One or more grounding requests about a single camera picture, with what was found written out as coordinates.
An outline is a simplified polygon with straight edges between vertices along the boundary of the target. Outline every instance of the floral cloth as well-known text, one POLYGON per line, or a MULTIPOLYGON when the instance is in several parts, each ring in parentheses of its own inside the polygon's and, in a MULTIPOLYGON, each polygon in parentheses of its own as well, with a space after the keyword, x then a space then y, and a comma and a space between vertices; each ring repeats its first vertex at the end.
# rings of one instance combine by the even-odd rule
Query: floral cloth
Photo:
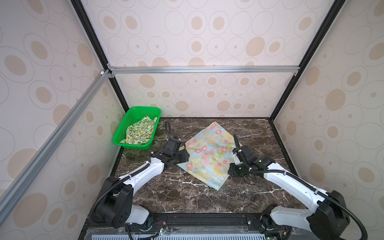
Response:
POLYGON ((153 120, 145 116, 143 119, 127 128, 127 138, 120 143, 143 145, 150 141, 157 118, 153 120))
POLYGON ((185 143, 189 161, 178 164, 192 176, 219 190, 228 178, 229 164, 233 163, 235 142, 217 122, 211 123, 185 143))

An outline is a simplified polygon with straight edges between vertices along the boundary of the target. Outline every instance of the marble surface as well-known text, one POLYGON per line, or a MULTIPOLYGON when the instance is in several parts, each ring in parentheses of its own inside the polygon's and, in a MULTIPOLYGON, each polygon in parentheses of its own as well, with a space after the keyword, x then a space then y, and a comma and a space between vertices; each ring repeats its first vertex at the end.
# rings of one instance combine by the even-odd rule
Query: marble surface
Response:
MULTIPOLYGON (((183 142, 216 121, 229 133, 236 133, 239 142, 248 145, 254 153, 270 156, 288 169, 265 119, 161 118, 152 147, 148 150, 125 149, 115 176, 124 175, 139 167, 151 151, 164 144, 166 120, 170 121, 172 135, 178 136, 183 142)), ((167 169, 141 187, 134 195, 133 204, 141 205, 154 213, 256 213, 270 204, 305 208, 289 193, 260 177, 229 177, 221 189, 216 191, 178 166, 167 169)))

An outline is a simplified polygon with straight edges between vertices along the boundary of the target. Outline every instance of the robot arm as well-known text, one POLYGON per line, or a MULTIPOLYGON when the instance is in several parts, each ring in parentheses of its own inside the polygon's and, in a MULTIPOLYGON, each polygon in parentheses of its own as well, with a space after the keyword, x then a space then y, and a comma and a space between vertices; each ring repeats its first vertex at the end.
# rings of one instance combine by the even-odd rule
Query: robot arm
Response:
POLYGON ((182 142, 169 138, 162 152, 152 153, 149 160, 129 174, 119 178, 108 177, 89 212, 91 224, 108 224, 119 228, 125 223, 137 223, 148 229, 151 225, 149 212, 132 204, 133 195, 153 177, 174 164, 187 162, 188 152, 179 150, 182 142))
MULTIPOLYGON (((290 209, 271 204, 263 212, 258 224, 265 230, 278 225, 287 225, 312 231, 318 238, 339 239, 350 223, 351 216, 367 239, 364 226, 345 206, 343 196, 337 191, 331 193, 317 188, 285 170, 267 156, 257 157, 248 146, 239 145, 235 136, 233 150, 235 163, 230 164, 228 174, 244 177, 259 174, 266 180, 280 186, 301 201, 307 209, 290 209)), ((148 210, 132 204, 133 195, 156 175, 177 163, 187 162, 189 154, 179 150, 182 143, 170 138, 162 152, 152 153, 149 160, 134 171, 116 178, 107 178, 98 199, 89 213, 91 224, 107 223, 118 228, 127 223, 137 223, 143 229, 152 225, 148 210)))
POLYGON ((307 209, 290 209, 271 204, 262 212, 260 224, 266 230, 277 225, 303 228, 313 232, 318 238, 339 239, 349 225, 351 216, 360 227, 362 238, 367 232, 359 219, 347 208, 344 197, 337 191, 331 193, 317 188, 288 172, 267 156, 257 157, 248 146, 240 146, 235 135, 236 148, 233 150, 235 163, 230 164, 228 174, 244 177, 259 174, 275 183, 301 201, 307 209))

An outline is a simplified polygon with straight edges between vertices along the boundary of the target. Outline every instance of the patterned wallpaper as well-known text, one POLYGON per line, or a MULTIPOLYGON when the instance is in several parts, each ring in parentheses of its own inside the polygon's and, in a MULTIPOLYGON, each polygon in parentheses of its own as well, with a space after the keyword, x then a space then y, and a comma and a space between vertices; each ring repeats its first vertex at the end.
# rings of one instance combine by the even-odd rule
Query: patterned wallpaper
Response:
POLYGON ((297 65, 333 0, 83 0, 113 66, 297 65))
POLYGON ((163 117, 269 117, 292 73, 117 74, 129 106, 163 117))
POLYGON ((119 151, 112 136, 123 117, 107 81, 3 223, 0 240, 77 240, 119 151))
POLYGON ((384 0, 350 1, 275 121, 299 175, 342 193, 369 239, 384 235, 383 63, 384 0))
POLYGON ((0 195, 101 66, 66 0, 0 2, 0 195))

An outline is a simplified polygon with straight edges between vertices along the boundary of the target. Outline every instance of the green plastic basket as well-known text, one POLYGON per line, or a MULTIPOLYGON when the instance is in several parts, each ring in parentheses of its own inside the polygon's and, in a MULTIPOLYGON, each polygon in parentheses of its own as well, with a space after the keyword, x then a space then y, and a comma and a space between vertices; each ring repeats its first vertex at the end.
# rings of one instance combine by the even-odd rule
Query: green plastic basket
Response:
POLYGON ((113 136, 113 139, 112 139, 113 143, 128 149, 143 149, 143 150, 149 149, 152 145, 153 136, 155 136, 157 125, 159 124, 160 115, 161 115, 160 108, 153 108, 153 107, 130 108, 128 112, 125 114, 124 119, 121 121, 121 124, 119 128, 116 130, 115 135, 113 136), (155 117, 157 117, 157 121, 155 124, 155 128, 153 129, 151 140, 143 145, 120 143, 121 140, 127 137, 127 128, 130 125, 140 121, 145 116, 150 117, 152 120, 155 117))

